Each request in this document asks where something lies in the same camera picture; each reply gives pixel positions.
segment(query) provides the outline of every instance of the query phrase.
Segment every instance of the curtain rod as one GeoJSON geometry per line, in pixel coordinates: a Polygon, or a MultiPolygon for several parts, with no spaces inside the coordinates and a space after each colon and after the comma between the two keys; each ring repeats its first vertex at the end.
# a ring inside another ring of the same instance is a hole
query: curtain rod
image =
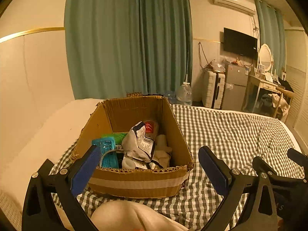
{"type": "MultiPolygon", "coordinates": [[[[260,2],[263,2],[262,0],[259,0],[259,1],[260,1],[260,2]]],[[[268,7],[270,7],[270,8],[272,7],[271,5],[268,5],[268,4],[266,4],[266,5],[267,5],[268,7]]],[[[273,9],[276,10],[275,7],[273,7],[273,9]]],[[[277,10],[276,10],[276,11],[277,11],[277,10]]]]}

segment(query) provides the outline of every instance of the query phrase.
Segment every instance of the white suitcase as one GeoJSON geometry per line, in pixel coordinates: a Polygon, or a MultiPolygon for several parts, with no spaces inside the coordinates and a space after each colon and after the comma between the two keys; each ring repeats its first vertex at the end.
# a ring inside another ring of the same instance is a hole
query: white suitcase
{"type": "Polygon", "coordinates": [[[220,109],[224,93],[223,73],[210,70],[203,73],[202,103],[206,108],[220,109]]]}

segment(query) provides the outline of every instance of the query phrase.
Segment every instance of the air conditioner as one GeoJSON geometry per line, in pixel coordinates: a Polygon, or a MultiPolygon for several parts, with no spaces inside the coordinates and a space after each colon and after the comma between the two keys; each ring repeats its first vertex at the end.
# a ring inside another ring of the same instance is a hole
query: air conditioner
{"type": "Polygon", "coordinates": [[[250,16],[256,13],[255,3],[247,0],[213,0],[213,3],[235,9],[250,16]]]}

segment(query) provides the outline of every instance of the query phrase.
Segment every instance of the metal screw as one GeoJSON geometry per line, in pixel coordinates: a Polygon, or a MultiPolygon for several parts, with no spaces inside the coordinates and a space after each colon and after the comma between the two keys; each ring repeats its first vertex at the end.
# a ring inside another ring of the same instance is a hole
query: metal screw
{"type": "Polygon", "coordinates": [[[67,174],[67,171],[68,171],[68,170],[67,170],[66,168],[63,168],[63,169],[60,170],[60,174],[61,174],[61,175],[66,175],[66,174],[67,174]]]}
{"type": "Polygon", "coordinates": [[[36,178],[36,177],[38,177],[39,175],[38,175],[38,172],[35,172],[35,173],[33,173],[32,174],[32,178],[36,178]]]}
{"type": "Polygon", "coordinates": [[[266,179],[267,178],[267,174],[266,173],[261,173],[261,177],[266,179]]]}
{"type": "Polygon", "coordinates": [[[237,168],[232,169],[232,173],[235,175],[239,175],[240,171],[237,168]]]}

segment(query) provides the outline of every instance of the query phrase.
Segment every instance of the vanity table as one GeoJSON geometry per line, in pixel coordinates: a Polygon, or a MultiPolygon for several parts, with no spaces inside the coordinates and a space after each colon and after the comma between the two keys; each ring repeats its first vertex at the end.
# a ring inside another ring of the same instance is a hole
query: vanity table
{"type": "Polygon", "coordinates": [[[255,76],[256,72],[254,72],[255,69],[253,69],[253,72],[251,73],[253,75],[249,75],[248,77],[246,93],[245,93],[246,99],[244,100],[245,103],[243,103],[242,111],[247,107],[247,104],[249,101],[249,95],[252,92],[253,86],[258,87],[258,92],[257,92],[257,97],[254,101],[254,107],[252,109],[252,113],[254,112],[256,108],[260,89],[266,89],[268,91],[275,92],[278,94],[280,94],[281,92],[277,90],[277,87],[281,87],[282,89],[284,89],[283,86],[272,82],[273,81],[273,78],[272,78],[273,61],[274,61],[274,57],[271,53],[270,48],[266,44],[263,44],[258,53],[257,67],[258,67],[259,73],[262,74],[262,77],[266,77],[267,80],[256,77],[255,76]]]}
{"type": "Polygon", "coordinates": [[[261,79],[259,77],[255,77],[255,76],[249,75],[248,82],[247,82],[247,89],[246,89],[246,93],[245,93],[245,100],[244,100],[245,104],[242,107],[242,111],[247,107],[248,100],[249,100],[249,95],[250,95],[250,93],[251,93],[251,91],[253,89],[253,86],[257,86],[258,87],[258,92],[257,92],[257,96],[256,96],[256,99],[255,99],[255,102],[254,102],[254,107],[252,109],[252,113],[255,110],[255,107],[256,107],[256,104],[257,104],[257,100],[258,100],[258,97],[259,97],[260,89],[266,89],[268,91],[280,94],[281,92],[279,90],[277,90],[276,88],[277,87],[284,88],[283,86],[280,86],[278,84],[275,84],[275,83],[272,83],[272,82],[268,82],[268,81],[263,80],[263,79],[261,79]]]}

